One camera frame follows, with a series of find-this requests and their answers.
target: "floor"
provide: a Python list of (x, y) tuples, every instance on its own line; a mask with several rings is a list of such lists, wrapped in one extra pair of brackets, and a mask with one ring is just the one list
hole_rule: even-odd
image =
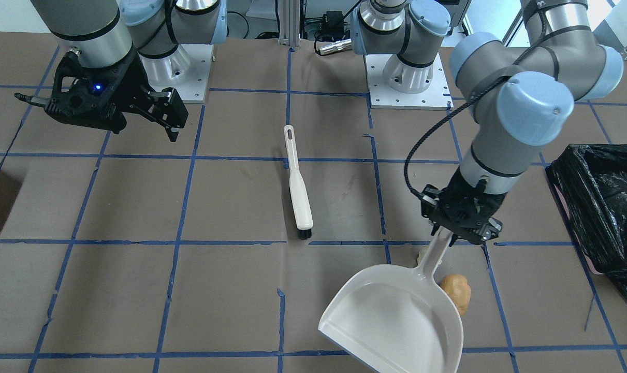
[[(60, 55), (51, 35), (0, 33), (0, 372), (369, 371), (318, 319), (357, 271), (415, 265), (429, 225), (403, 159), (444, 113), (371, 109), (351, 53), (230, 39), (207, 104), (187, 106), (171, 144), (140, 118), (112, 135), (12, 97), (48, 95)], [(285, 123), (309, 241), (290, 210)], [(436, 132), (415, 155), (415, 187), (445, 186), (476, 132), (467, 113)], [(569, 142), (627, 142), (627, 64), (510, 192), (503, 235), (453, 246), (438, 269), (472, 286), (461, 373), (627, 371), (627, 305), (578, 259), (545, 182)]]

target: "metal connector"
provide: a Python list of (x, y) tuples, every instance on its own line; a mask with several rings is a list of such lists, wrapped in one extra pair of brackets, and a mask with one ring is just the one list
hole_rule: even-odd
[(320, 47), (320, 55), (327, 56), (329, 54), (343, 52), (344, 50), (353, 49), (353, 40), (339, 40), (337, 42), (333, 42), (332, 44), (325, 45), (324, 47)]

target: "white brush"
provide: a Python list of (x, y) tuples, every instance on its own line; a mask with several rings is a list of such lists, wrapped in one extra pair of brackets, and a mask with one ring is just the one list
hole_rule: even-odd
[(295, 130), (292, 125), (283, 128), (285, 135), (285, 148), (288, 152), (288, 165), (290, 170), (290, 200), (293, 201), (293, 211), (295, 212), (295, 224), (299, 238), (311, 238), (313, 228), (313, 217), (311, 216), (311, 205), (307, 187), (299, 172), (299, 161), (297, 160), (297, 146), (295, 144)]

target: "light blue joint cap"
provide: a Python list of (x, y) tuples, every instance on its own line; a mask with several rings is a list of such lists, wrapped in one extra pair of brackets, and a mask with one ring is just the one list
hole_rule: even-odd
[(127, 26), (141, 24), (164, 6), (164, 0), (121, 0), (120, 14)]
[(435, 0), (413, 0), (410, 3), (410, 15), (431, 34), (446, 36), (451, 24), (451, 16), (441, 3)]
[(607, 96), (617, 87), (621, 76), (624, 73), (624, 61), (621, 54), (612, 47), (599, 45), (605, 49), (605, 66), (599, 79), (594, 83), (594, 87), (581, 99), (595, 99)]
[(214, 35), (212, 35), (212, 42), (210, 44), (223, 44), (226, 42), (228, 7), (226, 0), (219, 0), (219, 2), (219, 18), (216, 20), (216, 28), (214, 28)]
[(512, 76), (498, 93), (498, 117), (514, 139), (544, 146), (562, 130), (573, 111), (571, 91), (552, 76), (523, 71)]
[(359, 21), (359, 9), (353, 10), (351, 14), (351, 40), (353, 40), (353, 51), (360, 56), (366, 56), (366, 46), (363, 44), (361, 34), (361, 23)]
[(484, 44), (496, 40), (498, 40), (498, 38), (491, 33), (476, 33), (464, 38), (456, 45), (449, 59), (449, 69), (451, 70), (454, 83), (456, 82), (458, 72), (465, 64), (465, 61), (472, 56), (472, 53), (481, 48)]

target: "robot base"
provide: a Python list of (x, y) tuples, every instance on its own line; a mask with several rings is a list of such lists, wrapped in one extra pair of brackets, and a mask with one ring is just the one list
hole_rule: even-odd
[(182, 101), (186, 104), (204, 104), (210, 68), (212, 66), (214, 45), (184, 44), (181, 46), (187, 51), (188, 57), (191, 59), (191, 67), (187, 69), (186, 73), (173, 79), (169, 85), (163, 86), (152, 83), (152, 76), (150, 76), (149, 69), (146, 69), (148, 70), (150, 85), (157, 91), (166, 87), (174, 87), (178, 90)]
[(376, 109), (422, 109), (444, 110), (453, 108), (446, 76), (440, 55), (433, 62), (433, 78), (428, 89), (420, 94), (404, 94), (390, 87), (382, 76), (391, 54), (369, 54), (365, 56), (366, 78), (371, 92), (371, 107)]

